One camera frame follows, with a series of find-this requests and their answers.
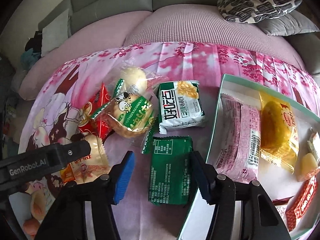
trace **pink textured blanket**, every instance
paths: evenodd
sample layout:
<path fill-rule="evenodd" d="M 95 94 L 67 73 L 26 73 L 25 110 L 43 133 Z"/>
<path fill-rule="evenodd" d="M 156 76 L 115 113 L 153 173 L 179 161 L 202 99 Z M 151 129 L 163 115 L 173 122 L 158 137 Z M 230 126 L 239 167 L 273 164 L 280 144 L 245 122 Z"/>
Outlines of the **pink textured blanket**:
<path fill-rule="evenodd" d="M 62 65 L 46 82 L 31 109 L 22 131 L 19 152 L 55 142 L 71 142 L 80 120 L 79 109 L 97 92 L 110 69 L 128 59 L 137 66 L 168 76 L 172 81 L 200 81 L 207 127 L 183 129 L 174 135 L 192 135 L 195 149 L 204 154 L 210 142 L 218 87 L 225 73 L 270 87 L 320 115 L 320 89 L 312 77 L 281 60 L 211 43 L 148 43 L 98 51 Z M 117 134 L 110 136 L 105 143 L 111 164 L 121 160 L 129 148 L 135 151 L 137 163 L 124 200 L 114 208 L 122 240 L 175 239 L 187 208 L 159 207 L 149 203 L 149 156 L 139 154 L 139 147 L 130 145 L 130 141 Z M 31 185 L 34 190 L 46 189 L 49 209 L 62 183 L 60 174 L 55 173 Z"/>

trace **white pillow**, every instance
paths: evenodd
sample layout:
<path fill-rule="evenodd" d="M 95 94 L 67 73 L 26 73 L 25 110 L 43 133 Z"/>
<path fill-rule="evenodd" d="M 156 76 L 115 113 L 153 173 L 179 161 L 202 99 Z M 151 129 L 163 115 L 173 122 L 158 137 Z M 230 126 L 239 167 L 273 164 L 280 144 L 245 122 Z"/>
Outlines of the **white pillow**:
<path fill-rule="evenodd" d="M 68 39 L 69 10 L 65 10 L 42 30 L 41 57 Z"/>

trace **open box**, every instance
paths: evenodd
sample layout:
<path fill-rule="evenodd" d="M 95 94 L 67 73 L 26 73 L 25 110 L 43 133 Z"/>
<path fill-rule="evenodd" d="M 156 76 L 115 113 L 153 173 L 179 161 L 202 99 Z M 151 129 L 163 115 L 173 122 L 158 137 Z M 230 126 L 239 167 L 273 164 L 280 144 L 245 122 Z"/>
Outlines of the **open box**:
<path fill-rule="evenodd" d="M 223 75 L 217 107 L 215 111 L 215 118 L 213 122 L 211 145 L 206 157 L 206 162 L 209 164 L 215 164 L 216 158 L 219 154 L 221 144 L 221 131 L 223 129 L 223 110 L 220 100 L 221 94 L 228 94 L 234 98 L 238 98 L 243 103 L 250 106 L 254 106 L 261 110 L 259 91 L 263 91 L 288 102 L 295 115 L 298 137 L 299 137 L 299 154 L 296 164 L 296 168 L 300 163 L 300 158 L 308 153 L 307 140 L 310 136 L 310 128 L 320 132 L 320 118 L 313 114 L 310 110 L 305 108 L 298 102 L 258 83 L 225 74 Z M 268 193 L 271 200 L 282 199 L 290 196 L 294 196 L 299 191 L 302 182 L 296 180 L 295 173 L 290 174 L 287 170 L 277 167 L 271 163 L 259 159 L 258 168 L 258 180 Z M 292 198 L 288 204 L 292 204 L 295 198 Z M 214 211 L 214 205 L 209 206 L 205 200 L 202 199 L 200 191 L 197 190 L 187 218 L 178 236 L 178 240 L 205 240 L 207 232 L 211 223 L 212 215 Z M 318 223 L 320 216 L 320 193 L 317 190 L 313 201 L 311 202 L 308 210 L 304 214 L 303 218 L 297 225 L 297 227 L 290 232 L 291 239 L 295 240 L 303 235 L 306 235 L 313 226 Z M 239 239 L 241 221 L 241 202 L 236 202 L 235 219 L 232 232 L 232 239 Z"/>

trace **blue cloth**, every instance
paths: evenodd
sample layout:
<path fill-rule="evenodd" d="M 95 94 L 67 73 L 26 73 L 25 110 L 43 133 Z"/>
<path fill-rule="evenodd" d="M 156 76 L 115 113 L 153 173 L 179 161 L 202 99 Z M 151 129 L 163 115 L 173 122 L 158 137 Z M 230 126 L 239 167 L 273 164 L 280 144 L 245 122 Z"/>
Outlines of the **blue cloth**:
<path fill-rule="evenodd" d="M 29 49 L 22 53 L 20 57 L 20 62 L 22 64 L 22 68 L 24 70 L 29 71 L 31 67 L 39 60 L 41 56 L 41 52 L 33 53 L 33 49 Z"/>

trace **throw pillow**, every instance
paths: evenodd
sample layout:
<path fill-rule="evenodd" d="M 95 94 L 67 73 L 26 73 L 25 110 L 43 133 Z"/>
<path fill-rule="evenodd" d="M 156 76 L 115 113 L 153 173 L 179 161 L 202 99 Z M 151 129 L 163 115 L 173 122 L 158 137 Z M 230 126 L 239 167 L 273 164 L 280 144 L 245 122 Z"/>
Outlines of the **throw pillow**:
<path fill-rule="evenodd" d="M 257 26 L 266 35 L 271 36 L 289 36 L 320 31 L 311 20 L 297 11 L 292 11 L 278 19 L 262 20 L 257 23 Z"/>
<path fill-rule="evenodd" d="M 256 23 L 283 16 L 302 0 L 218 0 L 218 9 L 228 22 Z"/>
<path fill-rule="evenodd" d="M 69 10 L 65 10 L 42 30 L 41 57 L 68 39 Z"/>

